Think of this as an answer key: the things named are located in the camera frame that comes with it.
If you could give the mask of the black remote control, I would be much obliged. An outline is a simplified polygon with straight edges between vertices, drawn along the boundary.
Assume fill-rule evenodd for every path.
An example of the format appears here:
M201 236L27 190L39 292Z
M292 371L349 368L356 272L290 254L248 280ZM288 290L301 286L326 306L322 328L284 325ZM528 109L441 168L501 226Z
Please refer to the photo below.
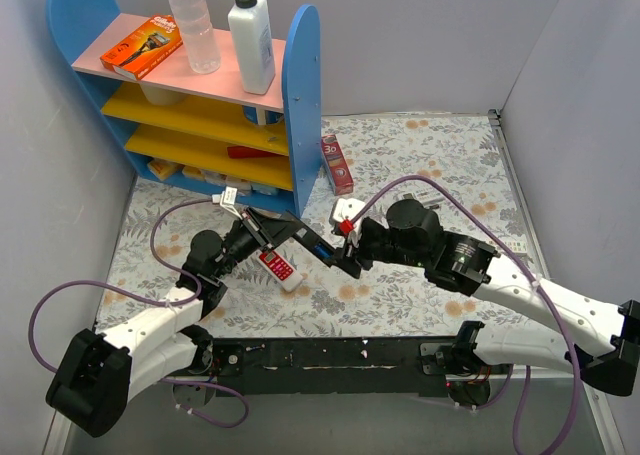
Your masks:
M329 257L322 257L317 251L316 246L322 245L327 248L330 252ZM336 262L336 249L326 240L324 240L320 235L318 235L315 231L308 227L306 236L304 237L304 244L301 245L304 247L309 253L314 255L319 261L321 261L325 266L332 267L335 266Z

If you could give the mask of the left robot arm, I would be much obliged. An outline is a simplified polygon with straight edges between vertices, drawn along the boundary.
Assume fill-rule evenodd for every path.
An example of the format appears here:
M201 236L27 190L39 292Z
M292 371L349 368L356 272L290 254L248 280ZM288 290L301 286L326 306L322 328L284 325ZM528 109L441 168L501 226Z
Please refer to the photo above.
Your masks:
M274 249L306 231L291 213L279 218L251 208L221 236L197 233L168 294L128 321L101 333L77 333L60 362L45 401L93 437L107 433L130 399L165 376L185 369L205 373L211 342L198 322L226 292L222 277L256 251Z

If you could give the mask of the red and white remote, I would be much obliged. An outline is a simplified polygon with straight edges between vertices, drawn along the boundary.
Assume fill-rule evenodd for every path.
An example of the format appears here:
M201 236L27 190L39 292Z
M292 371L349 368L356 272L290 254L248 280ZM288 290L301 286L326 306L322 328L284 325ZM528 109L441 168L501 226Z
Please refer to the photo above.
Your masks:
M258 260L268 274L287 293L295 291L303 282L301 274L276 250L260 252Z

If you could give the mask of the white air conditioner remote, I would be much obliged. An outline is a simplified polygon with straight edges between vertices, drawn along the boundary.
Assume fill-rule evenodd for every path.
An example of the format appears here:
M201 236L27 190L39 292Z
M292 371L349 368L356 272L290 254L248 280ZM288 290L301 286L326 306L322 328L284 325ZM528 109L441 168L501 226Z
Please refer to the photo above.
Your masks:
M437 195L429 191L407 192L402 195L403 199L416 200L428 209L436 210L445 200L442 195Z

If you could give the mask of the white remote with coloured buttons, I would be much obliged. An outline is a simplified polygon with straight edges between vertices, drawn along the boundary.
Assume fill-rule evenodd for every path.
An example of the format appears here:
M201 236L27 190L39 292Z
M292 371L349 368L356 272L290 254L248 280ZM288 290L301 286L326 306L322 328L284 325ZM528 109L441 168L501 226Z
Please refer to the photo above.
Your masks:
M528 245L522 240L504 240L504 245L516 255L526 255L528 253Z

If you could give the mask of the white packets bottom shelf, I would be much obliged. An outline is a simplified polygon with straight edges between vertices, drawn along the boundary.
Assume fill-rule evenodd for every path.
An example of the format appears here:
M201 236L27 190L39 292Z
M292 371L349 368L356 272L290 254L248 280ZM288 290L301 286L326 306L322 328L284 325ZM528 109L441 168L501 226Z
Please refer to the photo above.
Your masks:
M262 194L266 196L276 196L279 194L279 189L276 187L260 184L257 182L251 182L246 179L225 175L210 170L204 170L193 166L185 165L182 168L182 174L187 178L202 181L210 185L223 188L226 188L227 186L233 187L244 196L248 196L252 193Z

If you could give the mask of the red toothpaste box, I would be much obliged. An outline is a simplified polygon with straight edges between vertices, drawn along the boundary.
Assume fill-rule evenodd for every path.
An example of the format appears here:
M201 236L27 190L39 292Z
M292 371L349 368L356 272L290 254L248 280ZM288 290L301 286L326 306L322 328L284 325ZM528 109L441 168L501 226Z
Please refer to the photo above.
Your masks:
M323 135L321 149L325 171L334 194L351 194L354 182L337 137L333 134Z

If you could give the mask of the red box on shelf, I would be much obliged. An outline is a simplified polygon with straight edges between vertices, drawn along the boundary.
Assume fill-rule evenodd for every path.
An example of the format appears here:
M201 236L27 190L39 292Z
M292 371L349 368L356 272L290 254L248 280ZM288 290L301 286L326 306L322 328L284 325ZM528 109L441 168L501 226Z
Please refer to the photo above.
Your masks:
M280 154L246 146L229 146L227 154L231 159L280 157Z

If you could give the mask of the yellow packet bottom shelf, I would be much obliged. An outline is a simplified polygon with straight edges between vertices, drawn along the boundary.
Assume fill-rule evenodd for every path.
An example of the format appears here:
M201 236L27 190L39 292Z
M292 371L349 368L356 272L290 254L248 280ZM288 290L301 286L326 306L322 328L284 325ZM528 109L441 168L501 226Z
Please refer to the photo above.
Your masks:
M164 182L183 169L183 165L164 159L153 158L147 163L151 175L158 181Z

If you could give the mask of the floral table mat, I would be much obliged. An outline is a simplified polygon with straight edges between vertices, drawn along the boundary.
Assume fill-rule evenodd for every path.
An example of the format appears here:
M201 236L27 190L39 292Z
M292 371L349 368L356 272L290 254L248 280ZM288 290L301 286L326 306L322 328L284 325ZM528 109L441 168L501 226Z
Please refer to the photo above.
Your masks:
M522 240L528 230L489 118L421 117L411 113L326 118L354 180L355 198L372 203L383 222L407 192L445 200L444 228L481 240ZM175 283L191 238L227 232L232 218L201 195L139 180L122 227L95 325L106 329L145 309ZM466 320L487 326L532 328L533 322L499 305L452 294L430 284L419 269L376 264L359 279L327 268L296 242L281 254L303 277L285 292L255 260L226 279L227 293L203 324L217 337L349 337L452 335ZM532 264L535 252L520 255Z

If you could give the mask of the blue wooden shelf unit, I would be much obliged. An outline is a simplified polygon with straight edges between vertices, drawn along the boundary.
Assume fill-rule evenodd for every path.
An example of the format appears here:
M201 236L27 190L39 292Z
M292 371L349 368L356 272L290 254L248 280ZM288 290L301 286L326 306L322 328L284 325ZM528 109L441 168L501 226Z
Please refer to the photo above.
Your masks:
M321 165L321 28L316 7L301 6L288 36L272 39L275 77L264 95L245 92L232 36L214 30L221 56L213 73L191 70L182 44L139 81L106 69L100 57L153 17L123 13L116 0L47 0L50 34L135 172L164 159L276 187L279 194L239 194L241 203L301 214ZM185 93L180 103L156 106L141 85ZM280 157L231 159L229 146ZM223 189L185 177L162 182L214 194Z

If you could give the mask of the beige cup under shelf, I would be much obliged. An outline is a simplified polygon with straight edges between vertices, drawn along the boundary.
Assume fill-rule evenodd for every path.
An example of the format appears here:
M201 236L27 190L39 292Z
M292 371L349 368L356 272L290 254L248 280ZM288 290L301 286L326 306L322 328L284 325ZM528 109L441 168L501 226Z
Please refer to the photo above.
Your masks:
M187 97L185 93L155 86L141 85L140 89L147 101L156 106L175 105Z

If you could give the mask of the clear plastic water bottle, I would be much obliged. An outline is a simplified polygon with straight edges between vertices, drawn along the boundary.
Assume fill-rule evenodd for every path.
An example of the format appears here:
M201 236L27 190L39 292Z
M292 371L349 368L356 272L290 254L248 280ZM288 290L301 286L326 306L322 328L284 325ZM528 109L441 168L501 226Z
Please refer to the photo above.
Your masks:
M215 72L221 56L206 0L168 0L192 71Z

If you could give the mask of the white bottle black cap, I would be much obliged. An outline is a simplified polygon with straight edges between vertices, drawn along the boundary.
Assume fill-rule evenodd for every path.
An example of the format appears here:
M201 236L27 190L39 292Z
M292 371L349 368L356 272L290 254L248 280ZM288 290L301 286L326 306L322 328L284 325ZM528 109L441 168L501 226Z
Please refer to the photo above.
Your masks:
M243 89L264 95L275 77L267 0L234 0L227 19Z

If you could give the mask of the orange razor box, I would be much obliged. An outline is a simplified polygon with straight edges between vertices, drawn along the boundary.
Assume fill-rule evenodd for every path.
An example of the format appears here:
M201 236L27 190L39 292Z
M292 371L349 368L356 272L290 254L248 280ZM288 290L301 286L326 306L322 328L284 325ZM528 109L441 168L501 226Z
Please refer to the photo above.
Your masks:
M105 52L100 61L106 69L139 81L182 44L174 18L155 15Z

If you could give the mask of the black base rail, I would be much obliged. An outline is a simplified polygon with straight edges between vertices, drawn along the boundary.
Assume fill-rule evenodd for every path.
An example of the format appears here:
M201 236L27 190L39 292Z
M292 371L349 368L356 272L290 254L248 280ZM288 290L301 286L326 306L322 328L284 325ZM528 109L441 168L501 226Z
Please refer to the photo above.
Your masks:
M479 370L472 345L454 336L223 338L205 372L244 395L444 396L446 377Z

